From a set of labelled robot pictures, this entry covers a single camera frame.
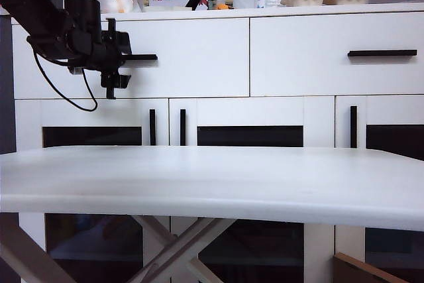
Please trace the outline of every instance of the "white table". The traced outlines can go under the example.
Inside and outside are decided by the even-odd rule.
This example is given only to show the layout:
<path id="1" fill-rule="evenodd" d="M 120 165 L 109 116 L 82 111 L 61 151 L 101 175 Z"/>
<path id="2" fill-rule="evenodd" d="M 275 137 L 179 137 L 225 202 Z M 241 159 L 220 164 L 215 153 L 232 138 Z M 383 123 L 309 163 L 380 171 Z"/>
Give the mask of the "white table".
<path id="1" fill-rule="evenodd" d="M 424 231 L 424 162 L 377 150 L 73 146 L 2 155 L 0 167 L 2 212 L 133 215 L 157 233 L 167 248 L 129 282 L 160 282 L 187 262 L 220 282 L 194 256 L 235 219 Z M 150 215 L 201 219 L 174 240 Z M 33 248 L 0 241 L 13 264 Z"/>

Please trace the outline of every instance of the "dark glass panel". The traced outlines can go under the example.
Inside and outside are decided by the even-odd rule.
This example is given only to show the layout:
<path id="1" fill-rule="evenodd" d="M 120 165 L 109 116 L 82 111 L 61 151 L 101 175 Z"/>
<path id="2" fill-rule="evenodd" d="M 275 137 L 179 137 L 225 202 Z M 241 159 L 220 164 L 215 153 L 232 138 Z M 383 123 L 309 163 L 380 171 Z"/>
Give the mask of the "dark glass panel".
<path id="1" fill-rule="evenodd" d="M 44 147 L 141 145 L 141 127 L 43 127 Z"/>
<path id="2" fill-rule="evenodd" d="M 302 147 L 303 127 L 198 127 L 197 143 Z M 238 220 L 199 258 L 226 283 L 303 283 L 303 224 Z"/>
<path id="3" fill-rule="evenodd" d="M 141 127 L 43 127 L 44 147 L 141 145 Z M 128 215 L 46 214 L 49 255 L 78 283 L 127 282 L 142 268 L 142 228 Z"/>
<path id="4" fill-rule="evenodd" d="M 424 125 L 368 125 L 366 148 L 424 160 Z M 424 282 L 423 232 L 367 228 L 365 241 L 367 263 L 408 282 Z"/>
<path id="5" fill-rule="evenodd" d="M 424 160 L 424 125 L 368 125 L 366 148 Z"/>
<path id="6" fill-rule="evenodd" d="M 302 126 L 198 127 L 199 146 L 302 147 Z"/>

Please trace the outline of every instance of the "cabinet door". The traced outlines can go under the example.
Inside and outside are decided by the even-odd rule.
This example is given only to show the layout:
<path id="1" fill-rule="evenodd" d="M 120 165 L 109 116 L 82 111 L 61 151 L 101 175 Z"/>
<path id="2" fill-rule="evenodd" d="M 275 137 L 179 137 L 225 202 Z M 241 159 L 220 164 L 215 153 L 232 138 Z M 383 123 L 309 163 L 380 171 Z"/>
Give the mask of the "cabinet door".
<path id="1" fill-rule="evenodd" d="M 336 100 L 336 146 L 350 144 L 424 160 L 424 95 L 346 96 Z M 336 250 L 365 260 L 408 282 L 424 280 L 424 233 L 338 226 Z"/>
<path id="2" fill-rule="evenodd" d="M 420 94 L 423 18 L 374 13 L 251 19 L 252 95 Z M 402 50 L 416 50 L 416 56 Z M 349 58 L 350 51 L 363 56 Z"/>
<path id="3" fill-rule="evenodd" d="M 332 147 L 334 97 L 171 99 L 170 140 L 172 145 Z M 180 229 L 192 221 L 172 218 Z M 309 283 L 331 282 L 332 255 L 333 226 L 238 220 L 199 258 L 223 282 Z"/>
<path id="4" fill-rule="evenodd" d="M 248 19 L 180 21 L 118 21 L 129 33 L 134 54 L 157 54 L 157 61 L 128 62 L 122 74 L 132 76 L 127 89 L 115 95 L 130 97 L 222 97 L 249 95 Z M 225 39 L 235 40 L 230 45 Z M 15 98 L 56 98 L 41 76 L 21 26 L 13 27 Z M 41 61 L 46 73 L 65 96 L 89 98 L 81 76 L 65 67 Z M 96 97 L 105 97 L 100 73 L 87 71 Z"/>
<path id="5" fill-rule="evenodd" d="M 64 100 L 15 105 L 18 150 L 168 144 L 167 99 L 100 99 L 93 113 Z M 169 227 L 168 218 L 161 221 Z M 20 213 L 19 223 L 77 282 L 126 282 L 162 248 L 130 216 Z"/>

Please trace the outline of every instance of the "table top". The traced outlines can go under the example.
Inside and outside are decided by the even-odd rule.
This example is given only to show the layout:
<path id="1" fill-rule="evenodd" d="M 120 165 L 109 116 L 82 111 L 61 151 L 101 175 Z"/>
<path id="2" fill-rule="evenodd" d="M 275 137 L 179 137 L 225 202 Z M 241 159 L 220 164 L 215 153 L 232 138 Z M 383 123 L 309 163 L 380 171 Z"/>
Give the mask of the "table top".
<path id="1" fill-rule="evenodd" d="M 2 212 L 424 231 L 424 162 L 378 150 L 64 146 L 1 155 L 0 179 Z"/>

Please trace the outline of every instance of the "black cable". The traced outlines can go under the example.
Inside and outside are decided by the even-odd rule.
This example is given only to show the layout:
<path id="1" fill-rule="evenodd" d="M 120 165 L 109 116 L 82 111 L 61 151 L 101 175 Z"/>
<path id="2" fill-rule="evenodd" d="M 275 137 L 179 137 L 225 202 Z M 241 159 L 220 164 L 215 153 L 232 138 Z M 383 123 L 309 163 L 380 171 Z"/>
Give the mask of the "black cable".
<path id="1" fill-rule="evenodd" d="M 48 76 L 46 75 L 46 72 L 44 72 L 44 70 L 43 70 L 43 68 L 42 68 L 42 66 L 41 66 L 41 64 L 40 64 L 40 61 L 38 60 L 38 55 L 37 55 L 37 52 L 34 50 L 34 58 L 35 58 L 35 62 L 37 63 L 37 66 L 38 66 L 38 69 L 40 69 L 40 72 L 41 72 L 41 74 L 44 76 L 44 79 L 46 79 L 46 81 L 47 81 L 47 83 L 49 83 L 50 84 L 50 86 L 52 87 L 52 89 L 57 93 L 57 94 L 59 94 L 60 95 L 60 97 L 62 97 L 63 99 L 65 99 L 67 102 L 69 102 L 69 103 L 71 103 L 73 106 L 75 106 L 76 108 L 78 108 L 78 109 L 81 109 L 82 111 L 86 111 L 86 112 L 94 112 L 96 109 L 97 109 L 97 106 L 99 105 L 98 103 L 97 103 L 97 101 L 96 101 L 96 99 L 95 99 L 95 97 L 94 97 L 94 95 L 93 95 L 93 92 L 91 91 L 91 89 L 90 89 L 90 86 L 88 85 L 88 82 L 87 82 L 87 78 L 86 78 L 86 76 L 85 76 L 85 71 L 84 71 L 84 69 L 82 70 L 82 75 L 83 75 L 83 77 L 84 77 L 84 82 L 85 82 L 85 85 L 87 86 L 87 89 L 88 89 L 88 92 L 90 93 L 90 96 L 91 96 L 91 98 L 92 98 L 92 100 L 94 101 L 94 104 L 95 104 L 95 106 L 94 106 L 94 108 L 93 109 L 86 109 L 86 108 L 84 108 L 84 107 L 82 107 L 82 106 L 79 106 L 78 104 L 76 104 L 76 103 L 74 103 L 73 101 L 71 101 L 70 99 L 68 99 L 65 95 L 63 95 L 57 88 L 56 88 L 56 86 L 54 86 L 54 84 L 50 81 L 50 79 L 48 78 Z"/>

